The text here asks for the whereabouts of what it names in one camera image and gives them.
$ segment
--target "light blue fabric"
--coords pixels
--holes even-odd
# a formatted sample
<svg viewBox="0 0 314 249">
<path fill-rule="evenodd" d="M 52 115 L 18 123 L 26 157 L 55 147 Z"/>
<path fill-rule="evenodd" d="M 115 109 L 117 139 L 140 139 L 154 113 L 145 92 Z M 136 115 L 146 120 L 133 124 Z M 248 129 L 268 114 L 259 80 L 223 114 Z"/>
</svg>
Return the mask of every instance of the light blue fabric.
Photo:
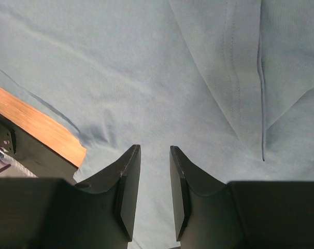
<svg viewBox="0 0 314 249">
<path fill-rule="evenodd" d="M 223 182 L 314 180 L 314 1 L 0 0 L 0 86 L 80 139 L 77 181 L 141 144 L 129 248 L 177 245 L 170 145 Z"/>
</svg>

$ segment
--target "black mechanical part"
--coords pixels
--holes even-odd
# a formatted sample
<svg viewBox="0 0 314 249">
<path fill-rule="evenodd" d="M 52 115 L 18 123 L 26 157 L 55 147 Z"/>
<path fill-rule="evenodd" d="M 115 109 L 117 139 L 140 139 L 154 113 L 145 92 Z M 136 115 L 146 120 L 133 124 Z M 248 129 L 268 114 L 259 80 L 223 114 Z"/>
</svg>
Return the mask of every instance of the black mechanical part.
<svg viewBox="0 0 314 249">
<path fill-rule="evenodd" d="M 4 138 L 10 135 L 10 145 L 4 144 Z M 73 179 L 77 167 L 60 156 L 54 150 L 35 139 L 16 124 L 0 114 L 0 145 L 9 156 L 24 165 L 37 177 L 63 178 L 76 184 Z"/>
<path fill-rule="evenodd" d="M 140 146 L 72 186 L 57 178 L 0 178 L 0 248 L 127 249 Z"/>
<path fill-rule="evenodd" d="M 314 182 L 226 185 L 176 146 L 170 174 L 181 249 L 314 249 Z"/>
</svg>

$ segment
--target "garment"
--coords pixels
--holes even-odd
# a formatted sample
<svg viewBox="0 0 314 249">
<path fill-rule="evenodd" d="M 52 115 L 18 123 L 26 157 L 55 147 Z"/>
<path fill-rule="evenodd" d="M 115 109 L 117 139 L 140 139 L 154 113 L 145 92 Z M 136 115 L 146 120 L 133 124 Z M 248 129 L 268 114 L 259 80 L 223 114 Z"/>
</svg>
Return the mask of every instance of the garment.
<svg viewBox="0 0 314 249">
<path fill-rule="evenodd" d="M 177 245 L 170 145 L 223 182 L 314 180 L 314 0 L 0 0 L 0 86 L 87 148 L 77 181 L 141 145 L 129 248 Z"/>
</svg>

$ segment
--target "stitching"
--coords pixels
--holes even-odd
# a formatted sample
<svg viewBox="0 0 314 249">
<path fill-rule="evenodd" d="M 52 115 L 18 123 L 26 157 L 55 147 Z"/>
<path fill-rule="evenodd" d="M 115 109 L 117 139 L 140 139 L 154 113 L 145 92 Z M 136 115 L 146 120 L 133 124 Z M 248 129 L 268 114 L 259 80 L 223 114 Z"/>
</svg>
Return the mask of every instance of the stitching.
<svg viewBox="0 0 314 249">
<path fill-rule="evenodd" d="M 235 3 L 235 8 L 234 8 L 234 16 L 235 16 L 235 13 L 236 13 L 236 9 L 237 9 L 237 2 Z M 232 38 L 231 38 L 231 62 L 232 62 L 232 68 L 233 68 L 233 71 L 235 73 L 235 76 L 236 76 L 236 82 L 237 82 L 237 85 L 238 85 L 238 100 L 239 100 L 239 124 L 240 124 L 240 135 L 242 136 L 242 125 L 241 125 L 241 101 L 240 101 L 240 83 L 239 83 L 239 78 L 238 78 L 238 75 L 236 74 L 236 71 L 235 71 L 235 66 L 234 66 L 234 61 L 233 61 L 233 38 L 234 38 L 234 29 L 235 29 L 235 18 L 233 18 L 233 25 L 232 25 Z"/>
<path fill-rule="evenodd" d="M 224 21 L 224 29 L 223 29 L 223 37 L 222 37 L 222 52 L 223 52 L 223 58 L 224 58 L 224 65 L 225 65 L 227 74 L 229 76 L 229 81 L 231 83 L 231 91 L 233 91 L 231 75 L 230 75 L 229 69 L 227 68 L 226 58 L 225 58 L 225 29 L 226 29 L 227 9 L 228 8 L 229 8 L 229 0 L 226 0 L 226 8 L 225 8 L 226 13 L 225 13 L 225 21 Z M 232 120 L 234 120 L 233 93 L 231 94 L 231 108 L 232 108 Z"/>
</svg>

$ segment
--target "wooden surface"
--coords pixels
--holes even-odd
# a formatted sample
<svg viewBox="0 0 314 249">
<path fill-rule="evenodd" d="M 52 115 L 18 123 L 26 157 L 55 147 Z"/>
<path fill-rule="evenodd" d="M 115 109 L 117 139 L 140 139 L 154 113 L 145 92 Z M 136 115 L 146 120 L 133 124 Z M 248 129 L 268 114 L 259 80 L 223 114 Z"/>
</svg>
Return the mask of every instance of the wooden surface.
<svg viewBox="0 0 314 249">
<path fill-rule="evenodd" d="M 0 114 L 80 167 L 86 149 L 62 125 L 0 88 Z"/>
</svg>

